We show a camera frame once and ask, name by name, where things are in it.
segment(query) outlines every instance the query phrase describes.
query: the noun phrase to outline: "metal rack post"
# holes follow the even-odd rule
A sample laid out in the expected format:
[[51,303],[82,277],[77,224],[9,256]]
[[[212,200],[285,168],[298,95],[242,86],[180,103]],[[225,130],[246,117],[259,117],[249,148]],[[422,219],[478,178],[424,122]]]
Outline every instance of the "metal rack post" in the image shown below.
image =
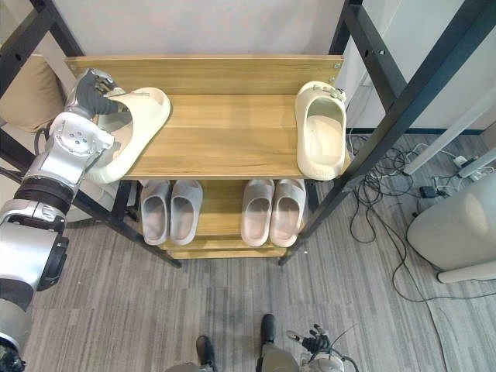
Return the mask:
[[[48,31],[52,33],[67,56],[83,55],[81,48],[52,1],[30,1],[34,10],[21,22],[0,49],[0,98]],[[3,129],[0,129],[0,157],[19,171],[26,172],[34,161],[35,155]],[[17,177],[14,181],[20,183],[22,178]],[[81,190],[76,194],[73,204],[92,218],[101,220],[114,231],[139,244],[142,248],[165,260],[173,267],[181,267],[179,260],[174,259],[158,246],[145,243],[143,235],[124,222],[130,189],[130,181],[120,181],[111,212]]]
[[345,2],[330,53],[343,53],[347,40],[353,37],[386,115],[344,174],[335,179],[333,188],[311,214],[297,241],[279,260],[280,265],[287,263],[305,244],[324,219],[405,133],[496,24],[494,0],[465,0],[406,84],[367,11],[357,3]]

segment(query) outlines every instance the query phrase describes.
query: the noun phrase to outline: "slipper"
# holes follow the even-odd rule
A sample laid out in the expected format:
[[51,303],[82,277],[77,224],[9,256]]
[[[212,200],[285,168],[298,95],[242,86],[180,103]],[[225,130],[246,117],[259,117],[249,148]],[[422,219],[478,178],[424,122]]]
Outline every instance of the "slipper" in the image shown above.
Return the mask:
[[328,181],[343,169],[346,144],[344,92],[321,81],[303,85],[294,111],[298,125],[298,167],[307,177]]
[[296,241],[305,210],[305,199],[303,180],[280,180],[277,183],[270,219],[270,241],[276,246],[286,248]]
[[196,233],[203,190],[198,181],[176,181],[170,200],[170,239],[178,246],[190,243]]
[[88,179],[101,184],[120,180],[127,173],[171,113],[169,98],[156,88],[141,88],[108,99],[129,111],[98,117],[98,127],[115,137],[114,146],[104,151],[86,173]]
[[241,239],[249,246],[261,246],[269,237],[274,181],[252,180],[246,184],[241,214]]
[[165,242],[169,225],[169,181],[149,181],[141,191],[143,238],[151,246]]

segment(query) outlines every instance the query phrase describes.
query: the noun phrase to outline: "beige cushion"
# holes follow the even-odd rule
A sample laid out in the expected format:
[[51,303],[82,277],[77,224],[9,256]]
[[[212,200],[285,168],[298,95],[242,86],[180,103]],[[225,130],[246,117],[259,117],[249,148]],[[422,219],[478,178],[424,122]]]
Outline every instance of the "beige cushion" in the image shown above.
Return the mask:
[[57,78],[45,59],[32,55],[0,99],[0,117],[35,132],[64,110]]

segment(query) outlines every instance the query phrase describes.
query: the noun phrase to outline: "white backdrop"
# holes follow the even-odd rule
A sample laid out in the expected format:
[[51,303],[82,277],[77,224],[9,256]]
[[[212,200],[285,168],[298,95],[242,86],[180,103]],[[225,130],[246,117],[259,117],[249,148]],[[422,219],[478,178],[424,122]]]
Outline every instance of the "white backdrop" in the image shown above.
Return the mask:
[[343,0],[56,0],[87,55],[327,54]]

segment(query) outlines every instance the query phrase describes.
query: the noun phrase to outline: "wooden shelf board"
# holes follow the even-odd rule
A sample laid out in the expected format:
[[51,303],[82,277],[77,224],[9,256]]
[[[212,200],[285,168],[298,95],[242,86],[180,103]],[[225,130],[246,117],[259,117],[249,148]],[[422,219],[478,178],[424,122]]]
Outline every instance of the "wooden shelf board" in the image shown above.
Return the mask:
[[172,113],[127,179],[303,178],[295,97],[172,95]]
[[201,181],[203,202],[196,236],[241,234],[241,209],[246,181]]
[[196,236],[195,239],[185,245],[176,246],[171,241],[160,246],[162,249],[167,251],[175,250],[273,250],[279,248],[275,246],[270,241],[267,241],[264,245],[258,246],[256,248],[246,245],[240,236]]
[[333,81],[343,56],[134,55],[67,58],[78,76],[98,68],[119,87],[162,89],[168,95],[296,95],[308,81]]
[[194,258],[266,258],[282,257],[286,248],[273,248],[270,250],[171,250],[169,254],[179,260]]

